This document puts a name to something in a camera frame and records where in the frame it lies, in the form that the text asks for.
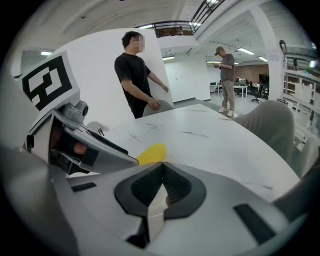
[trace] white pillar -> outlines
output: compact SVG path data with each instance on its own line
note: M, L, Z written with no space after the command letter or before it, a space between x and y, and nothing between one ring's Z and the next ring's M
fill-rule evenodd
M269 66L269 100L277 100L283 93L284 66L283 53L279 40L276 38L271 24L264 11L257 5L250 8L250 12L261 33L266 59Z

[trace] black pad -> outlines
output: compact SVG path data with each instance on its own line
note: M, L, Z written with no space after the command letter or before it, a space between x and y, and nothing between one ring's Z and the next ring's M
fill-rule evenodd
M269 225L248 204L240 204L233 207L233 209L259 245L276 235Z
M201 180L162 162L118 183L114 195L126 213L146 218L148 206L162 183L170 200L170 207L164 211L165 220L190 216L202 205L207 195Z

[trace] yellow object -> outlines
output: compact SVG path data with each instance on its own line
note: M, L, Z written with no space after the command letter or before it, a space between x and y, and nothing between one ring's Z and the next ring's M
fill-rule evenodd
M142 152L136 159L139 165L147 165L156 162L162 162L167 154L166 146L162 143L156 143L148 147L146 151Z

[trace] hand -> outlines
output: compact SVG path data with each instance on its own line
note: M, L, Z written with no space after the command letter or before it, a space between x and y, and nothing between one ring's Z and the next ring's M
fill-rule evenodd
M164 84L161 85L162 89L164 89L164 91L167 93L169 92L169 88L167 86L165 86Z
M160 109L160 104L154 98L150 98L147 103L153 110Z

